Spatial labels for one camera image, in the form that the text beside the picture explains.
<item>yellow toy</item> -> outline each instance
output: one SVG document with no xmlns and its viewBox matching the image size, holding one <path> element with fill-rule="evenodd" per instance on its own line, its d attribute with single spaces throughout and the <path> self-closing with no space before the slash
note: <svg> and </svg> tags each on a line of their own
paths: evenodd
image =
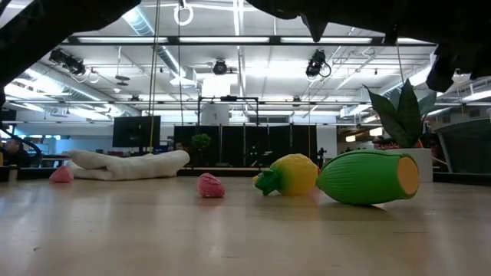
<svg viewBox="0 0 491 276">
<path fill-rule="evenodd" d="M 290 154 L 276 160 L 269 171 L 255 176 L 254 186 L 267 196 L 277 190 L 283 196 L 306 196 L 314 187 L 318 167 L 302 154 Z"/>
</svg>

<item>pink ball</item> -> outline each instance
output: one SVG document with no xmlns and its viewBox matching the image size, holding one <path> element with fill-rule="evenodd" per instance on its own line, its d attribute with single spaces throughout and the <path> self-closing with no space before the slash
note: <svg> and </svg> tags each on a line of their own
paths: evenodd
<svg viewBox="0 0 491 276">
<path fill-rule="evenodd" d="M 69 183 L 74 180 L 74 174 L 67 166 L 61 166 L 51 174 L 49 180 L 55 183 Z"/>
<path fill-rule="evenodd" d="M 225 187 L 222 182 L 209 173 L 203 173 L 198 178 L 198 193 L 204 198 L 222 198 L 225 195 Z"/>
</svg>

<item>table surface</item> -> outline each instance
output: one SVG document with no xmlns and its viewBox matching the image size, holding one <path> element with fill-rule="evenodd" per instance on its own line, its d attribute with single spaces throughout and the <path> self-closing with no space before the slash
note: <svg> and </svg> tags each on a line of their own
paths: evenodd
<svg viewBox="0 0 491 276">
<path fill-rule="evenodd" d="M 491 188 L 427 183 L 377 207 L 221 178 L 0 189 L 0 275 L 490 275 Z"/>
</svg>

